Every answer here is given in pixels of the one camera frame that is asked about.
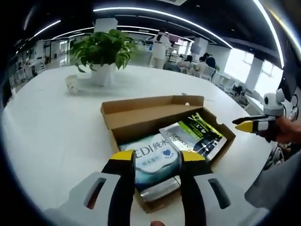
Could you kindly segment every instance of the potted plant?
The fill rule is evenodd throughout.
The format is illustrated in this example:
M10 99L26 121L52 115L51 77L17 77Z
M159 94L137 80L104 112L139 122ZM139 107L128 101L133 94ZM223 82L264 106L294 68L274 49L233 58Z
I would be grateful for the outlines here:
M133 39L121 31L95 32L83 41L75 42L70 53L91 69L91 81L104 86L115 68L125 68L136 48ZM75 64L82 73L85 71Z

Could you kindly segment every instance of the box flap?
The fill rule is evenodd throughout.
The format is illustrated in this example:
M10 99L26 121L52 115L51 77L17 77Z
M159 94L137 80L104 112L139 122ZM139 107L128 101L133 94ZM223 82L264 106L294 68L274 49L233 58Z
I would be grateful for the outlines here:
M201 96L164 96L104 102L101 112L109 129L151 121L202 107Z

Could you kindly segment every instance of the ceiling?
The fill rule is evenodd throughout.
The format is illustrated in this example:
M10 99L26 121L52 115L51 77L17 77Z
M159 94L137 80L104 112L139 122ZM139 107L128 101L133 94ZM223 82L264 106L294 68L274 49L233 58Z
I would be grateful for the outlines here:
M23 43L30 45L37 39L51 39L57 35L93 26L97 18L116 17L119 25L131 25L152 29L167 28L167 31L189 38L202 37L210 43L228 46L218 38L187 22L167 17L166 15L141 12L135 10L110 10L93 12L95 8L106 7L140 7L154 9L185 18L194 22L219 37L243 40L267 48L278 54L277 46L264 17L252 0L187 0L181 6L175 6L158 0L52 0L52 1L18 1L8 3L7 15L13 15L7 29L10 36L9 46L15 45L11 52L16 51ZM30 42L25 40L49 24L61 20L60 23L45 30ZM261 54L263 58L279 65L279 58L265 51L250 48L247 45L230 42L230 45L249 52Z

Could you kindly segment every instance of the open cardboard box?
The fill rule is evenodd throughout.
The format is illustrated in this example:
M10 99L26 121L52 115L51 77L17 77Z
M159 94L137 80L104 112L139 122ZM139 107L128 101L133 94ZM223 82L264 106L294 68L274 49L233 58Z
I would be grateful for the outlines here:
M111 146L119 152L119 145L133 142L159 133L159 129L198 112L200 116L222 133L227 142L211 161L216 164L231 146L235 134L224 124L219 125L216 117L204 107L201 96L165 96L104 102L101 107L104 121L109 129ZM143 203L136 191L136 199L147 213L155 212L180 197L174 192L154 202Z

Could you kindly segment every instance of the person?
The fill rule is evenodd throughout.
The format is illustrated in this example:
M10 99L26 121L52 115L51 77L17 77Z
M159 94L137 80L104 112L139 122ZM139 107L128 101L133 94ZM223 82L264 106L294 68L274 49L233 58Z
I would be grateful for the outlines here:
M181 67L184 67L186 69L190 68L192 62L192 56L188 55L184 61L178 62L176 65L171 63L166 63L163 67L164 70L173 71L173 72L181 72Z
M158 35L154 38L152 47L152 65L154 68L163 69L166 49L171 45L166 30L161 28Z
M216 63L215 63L215 59L213 58L213 56L209 53L205 53L203 55L203 57L205 58L205 63L212 68L216 67Z
M200 77L200 75L204 73L207 67L208 65L205 63L205 58L201 56L199 63L197 65L194 65L193 67L193 76Z
M301 124L292 122L286 117L277 118L276 124L279 127L277 142L301 144ZM300 164L301 153L297 152L280 165L261 172L246 192L246 200L257 208L272 210L285 194Z

